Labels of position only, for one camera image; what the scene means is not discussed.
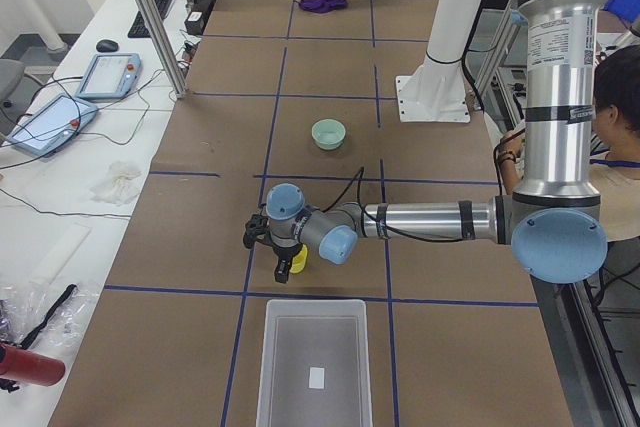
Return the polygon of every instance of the table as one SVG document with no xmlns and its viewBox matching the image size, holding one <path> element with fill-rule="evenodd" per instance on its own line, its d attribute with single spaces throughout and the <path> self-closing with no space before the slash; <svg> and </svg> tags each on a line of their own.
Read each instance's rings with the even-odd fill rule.
<svg viewBox="0 0 640 427">
<path fill-rule="evenodd" d="M 164 22 L 176 51 L 185 40 L 180 32 L 184 28 L 186 15 L 184 4 L 185 0 L 174 0 Z M 136 87 L 149 82 L 155 75 L 155 80 L 140 92 L 151 107 L 146 111 L 147 105 L 143 99 L 133 95 L 104 108 L 85 130 L 89 133 L 106 134 L 116 141 L 124 142 L 131 137 L 136 124 L 144 115 L 131 142 L 119 146 L 99 136 L 81 135 L 49 159 L 0 170 L 4 175 L 0 188 L 43 210 L 131 215 L 137 199 L 124 205 L 106 204 L 92 200 L 90 189 L 107 176 L 109 166 L 116 161 L 131 162 L 141 170 L 142 174 L 133 181 L 141 189 L 149 171 L 151 157 L 158 147 L 173 109 L 175 98 L 172 98 L 172 88 L 164 72 L 156 72 L 162 66 L 151 39 L 126 37 L 136 11 L 134 0 L 106 0 L 54 74 L 58 79 L 82 75 L 96 52 L 96 42 L 103 38 L 116 40 L 120 45 L 120 52 L 138 53 L 142 59 L 142 72 Z M 78 83 L 69 82 L 64 85 L 74 93 Z M 29 111 L 36 111 L 59 92 L 62 89 L 56 85 L 42 91 Z M 11 147 L 0 150 L 1 167 L 30 158 Z M 51 284 L 45 301 L 47 305 L 44 307 L 46 310 L 68 284 L 76 283 L 79 292 L 86 299 L 86 307 L 76 317 L 77 333 L 84 333 L 127 228 L 128 219 L 41 215 L 4 194 L 0 195 L 0 212 L 5 225 L 0 239 L 3 253 L 0 285 L 3 287 L 25 285 L 39 262 L 59 246 L 60 242 L 64 242 L 65 235 L 69 229 L 73 231 L 74 225 L 90 229 L 89 235 Z M 55 346 L 46 339 L 34 345 L 35 351 L 63 360 L 67 365 L 67 372 L 78 348 L 79 341 L 71 347 Z M 4 420 L 21 426 L 46 425 L 65 382 L 66 377 L 54 387 L 24 385 L 11 394 L 2 392 L 0 410 Z"/>
<path fill-rule="evenodd" d="M 255 425 L 271 298 L 366 302 L 375 425 L 571 425 L 508 247 L 361 241 L 283 286 L 270 251 L 242 246 L 283 181 L 319 206 L 361 165 L 366 203 L 497 191 L 481 113 L 398 119 L 395 75 L 422 62 L 437 0 L 322 17 L 294 1 L 218 0 L 50 425 Z M 347 127 L 331 153 L 308 132 L 323 117 Z"/>
</svg>

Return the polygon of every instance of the brown cardboard surface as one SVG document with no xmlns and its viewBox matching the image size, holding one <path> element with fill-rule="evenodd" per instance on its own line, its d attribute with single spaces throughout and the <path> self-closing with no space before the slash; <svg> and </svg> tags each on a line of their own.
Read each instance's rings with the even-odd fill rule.
<svg viewBox="0 0 640 427">
<path fill-rule="evenodd" d="M 261 173 L 274 108 L 274 97 L 187 95 L 176 103 L 151 170 Z"/>
<path fill-rule="evenodd" d="M 371 0 L 346 1 L 349 3 L 346 9 L 326 14 L 296 6 L 291 19 L 291 37 L 371 39 Z"/>
<path fill-rule="evenodd" d="M 50 426 L 218 425 L 240 299 L 105 291 Z"/>
<path fill-rule="evenodd" d="M 285 37 L 293 0 L 217 0 L 207 35 Z"/>
<path fill-rule="evenodd" d="M 393 202 L 484 203 L 497 188 L 478 185 L 385 183 Z M 479 302 L 536 302 L 529 275 L 511 249 L 490 240 L 427 244 L 408 239 L 389 242 L 393 297 Z"/>
<path fill-rule="evenodd" d="M 534 308 L 394 304 L 400 425 L 572 426 Z"/>
<path fill-rule="evenodd" d="M 285 44 L 276 39 L 207 38 L 187 76 L 187 86 L 206 94 L 275 94 Z"/>
<path fill-rule="evenodd" d="M 402 123 L 396 102 L 380 109 L 387 178 L 496 182 L 482 112 L 472 112 L 469 124 Z"/>
<path fill-rule="evenodd" d="M 380 97 L 395 99 L 396 77 L 413 75 L 424 62 L 427 42 L 376 41 L 374 62 L 378 74 Z"/>
<path fill-rule="evenodd" d="M 324 208 L 361 165 L 365 204 L 497 193 L 481 113 L 399 121 L 395 76 L 422 63 L 436 0 L 350 0 L 318 17 L 292 1 L 219 0 L 107 280 L 132 291 L 104 292 L 52 425 L 255 425 L 272 296 L 368 299 L 377 426 L 568 425 L 529 278 L 505 247 L 362 239 L 346 264 L 310 253 L 280 285 L 271 249 L 242 245 L 273 185 Z M 325 117 L 347 127 L 333 152 L 310 137 Z"/>
<path fill-rule="evenodd" d="M 259 186 L 249 175 L 150 175 L 107 284 L 242 291 Z"/>
<path fill-rule="evenodd" d="M 438 0 L 373 0 L 376 37 L 429 40 L 437 7 Z"/>
<path fill-rule="evenodd" d="M 346 129 L 336 150 L 322 150 L 311 128 L 318 120 L 339 120 Z M 351 178 L 360 166 L 380 175 L 375 100 L 284 98 L 278 106 L 269 174 Z"/>
<path fill-rule="evenodd" d="M 247 300 L 238 350 L 238 357 L 243 359 L 243 362 L 237 365 L 234 375 L 227 421 L 229 426 L 256 425 L 266 303 L 267 299 Z M 367 330 L 373 424 L 391 426 L 393 404 L 391 365 L 386 352 L 389 345 L 389 317 L 386 304 L 367 303 Z"/>
<path fill-rule="evenodd" d="M 371 43 L 289 41 L 282 94 L 375 98 Z"/>
</svg>

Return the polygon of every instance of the tablet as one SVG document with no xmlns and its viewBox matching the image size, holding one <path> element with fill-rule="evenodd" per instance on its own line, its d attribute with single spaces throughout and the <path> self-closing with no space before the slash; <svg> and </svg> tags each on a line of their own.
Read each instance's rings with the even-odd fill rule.
<svg viewBox="0 0 640 427">
<path fill-rule="evenodd" d="M 75 96 L 93 102 L 120 100 L 136 83 L 140 67 L 138 54 L 96 54 Z"/>
<path fill-rule="evenodd" d="M 26 123 L 7 135 L 6 142 L 37 156 L 60 150 L 91 122 L 98 107 L 83 99 L 60 94 Z"/>
</svg>

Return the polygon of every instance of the red fire extinguisher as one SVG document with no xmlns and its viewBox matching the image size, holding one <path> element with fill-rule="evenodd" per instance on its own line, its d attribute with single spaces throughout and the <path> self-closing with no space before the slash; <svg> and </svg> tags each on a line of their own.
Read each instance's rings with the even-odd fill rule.
<svg viewBox="0 0 640 427">
<path fill-rule="evenodd" d="M 0 343 L 0 378 L 49 386 L 59 382 L 64 372 L 60 360 Z"/>
</svg>

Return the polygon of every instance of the plastic bag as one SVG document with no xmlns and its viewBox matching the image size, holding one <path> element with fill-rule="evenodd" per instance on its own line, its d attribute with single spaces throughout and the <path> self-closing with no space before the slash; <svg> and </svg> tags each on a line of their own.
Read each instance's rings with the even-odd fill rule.
<svg viewBox="0 0 640 427">
<path fill-rule="evenodd" d="M 45 288 L 40 284 L 0 285 L 0 341 L 19 344 L 45 318 L 64 288 Z M 36 342 L 77 349 L 98 302 L 98 285 L 77 285 L 71 296 L 56 309 Z"/>
<path fill-rule="evenodd" d="M 114 162 L 109 166 L 107 177 L 91 188 L 94 200 L 110 204 L 128 204 L 140 194 L 133 179 L 139 177 L 140 169 L 132 162 Z"/>
</svg>

